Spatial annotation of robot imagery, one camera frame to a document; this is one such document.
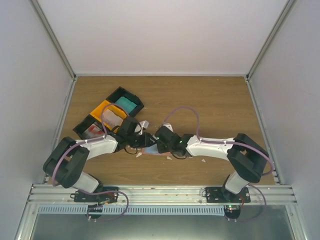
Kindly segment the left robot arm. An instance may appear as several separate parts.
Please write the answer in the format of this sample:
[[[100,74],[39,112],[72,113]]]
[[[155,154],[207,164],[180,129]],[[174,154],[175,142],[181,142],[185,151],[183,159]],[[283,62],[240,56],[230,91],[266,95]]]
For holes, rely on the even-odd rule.
[[[43,165],[43,171],[65,189],[75,188],[85,192],[92,202],[103,197],[101,182],[84,172],[86,162],[95,157],[117,153],[126,147],[142,149],[155,145],[157,139],[144,131],[143,123],[133,117],[126,117],[115,131],[107,131],[102,136],[74,140],[64,137]]]

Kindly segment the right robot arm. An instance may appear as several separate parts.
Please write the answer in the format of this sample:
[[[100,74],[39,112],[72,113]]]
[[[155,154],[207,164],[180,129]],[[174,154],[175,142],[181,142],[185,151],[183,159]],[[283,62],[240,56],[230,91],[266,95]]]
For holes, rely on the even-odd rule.
[[[194,134],[179,136],[168,126],[161,126],[155,133],[159,153],[174,157],[212,157],[230,162],[234,173],[221,187],[221,196],[228,203],[234,202],[249,183],[258,183],[264,174],[269,154],[246,134],[234,138],[203,138]]]

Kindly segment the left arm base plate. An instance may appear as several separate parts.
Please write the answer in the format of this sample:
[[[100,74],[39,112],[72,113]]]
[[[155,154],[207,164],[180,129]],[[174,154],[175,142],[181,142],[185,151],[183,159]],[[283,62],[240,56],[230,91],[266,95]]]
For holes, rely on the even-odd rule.
[[[77,190],[70,194],[70,198],[76,203],[96,203],[96,204],[111,204],[118,201],[119,188],[116,186],[102,186],[97,188],[94,193],[108,192],[104,194],[91,195]]]

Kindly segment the yellow bin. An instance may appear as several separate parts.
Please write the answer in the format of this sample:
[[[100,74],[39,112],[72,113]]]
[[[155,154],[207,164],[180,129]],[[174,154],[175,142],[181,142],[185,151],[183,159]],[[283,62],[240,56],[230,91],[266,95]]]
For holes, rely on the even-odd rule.
[[[108,104],[110,104],[110,102],[107,100],[104,100],[90,113],[90,115],[94,117],[96,120],[98,120],[99,122],[101,122],[102,110]],[[115,105],[107,106],[104,109],[102,114],[103,123],[105,127],[110,130],[115,126],[120,126],[126,117],[127,117],[127,114]]]

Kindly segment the black bin with red cards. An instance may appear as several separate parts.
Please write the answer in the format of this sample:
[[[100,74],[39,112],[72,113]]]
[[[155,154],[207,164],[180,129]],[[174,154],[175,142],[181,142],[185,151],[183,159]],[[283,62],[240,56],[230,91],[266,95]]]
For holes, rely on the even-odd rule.
[[[84,119],[82,120],[77,126],[75,126],[73,128],[73,131],[79,136],[80,139],[85,140],[85,139],[90,139],[90,138],[86,138],[86,134],[85,131],[87,130],[87,128],[91,125],[91,124],[95,124],[97,125],[101,130],[103,130],[102,124],[95,119],[93,116],[91,116],[90,114]]]

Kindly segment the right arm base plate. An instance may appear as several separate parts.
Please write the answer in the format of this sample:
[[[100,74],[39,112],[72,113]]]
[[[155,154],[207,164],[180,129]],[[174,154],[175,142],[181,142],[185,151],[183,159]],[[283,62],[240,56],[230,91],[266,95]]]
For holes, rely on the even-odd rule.
[[[204,196],[207,203],[250,203],[249,189],[244,187],[239,193],[231,193],[222,186],[211,186],[204,189]]]

